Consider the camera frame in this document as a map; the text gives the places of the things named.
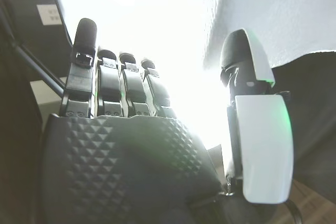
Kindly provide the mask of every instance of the black wire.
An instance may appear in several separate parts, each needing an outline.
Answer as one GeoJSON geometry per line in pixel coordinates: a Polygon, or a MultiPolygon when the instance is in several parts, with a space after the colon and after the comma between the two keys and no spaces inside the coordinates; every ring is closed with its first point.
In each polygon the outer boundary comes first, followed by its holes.
{"type": "Polygon", "coordinates": [[[295,224],[302,224],[303,223],[302,215],[301,215],[300,209],[295,205],[295,203],[293,201],[291,201],[290,199],[288,199],[285,202],[285,205],[288,208],[288,210],[290,211],[290,213],[292,214],[292,216],[294,218],[294,223],[295,224]]]}

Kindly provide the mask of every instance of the black tube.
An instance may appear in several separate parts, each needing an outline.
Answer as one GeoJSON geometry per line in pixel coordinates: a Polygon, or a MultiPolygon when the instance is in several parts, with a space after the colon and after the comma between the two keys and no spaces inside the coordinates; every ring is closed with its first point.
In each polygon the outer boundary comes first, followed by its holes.
{"type": "Polygon", "coordinates": [[[14,51],[23,58],[30,67],[32,67],[34,70],[36,70],[39,75],[41,76],[42,80],[60,97],[63,97],[63,91],[64,91],[64,83],[57,77],[55,77],[52,73],[50,73],[48,70],[45,71],[41,67],[43,64],[39,62],[32,54],[28,55],[24,48],[16,46],[14,47],[14,51]]]}

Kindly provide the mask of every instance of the white label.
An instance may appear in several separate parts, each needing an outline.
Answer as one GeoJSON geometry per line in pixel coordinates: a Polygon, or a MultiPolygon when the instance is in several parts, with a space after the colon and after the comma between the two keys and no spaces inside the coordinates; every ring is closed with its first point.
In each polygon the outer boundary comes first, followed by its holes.
{"type": "Polygon", "coordinates": [[[36,5],[44,26],[61,25],[62,20],[59,16],[56,5],[36,5]]]}

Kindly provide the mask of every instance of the dark fabric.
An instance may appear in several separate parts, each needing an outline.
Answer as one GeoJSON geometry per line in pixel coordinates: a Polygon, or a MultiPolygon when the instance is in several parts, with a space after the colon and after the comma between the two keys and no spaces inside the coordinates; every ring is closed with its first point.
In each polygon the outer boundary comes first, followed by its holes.
{"type": "Polygon", "coordinates": [[[0,223],[29,223],[41,116],[21,62],[0,37],[0,223]]]}
{"type": "Polygon", "coordinates": [[[305,55],[273,71],[275,91],[291,91],[294,179],[336,203],[336,53],[305,55]]]}

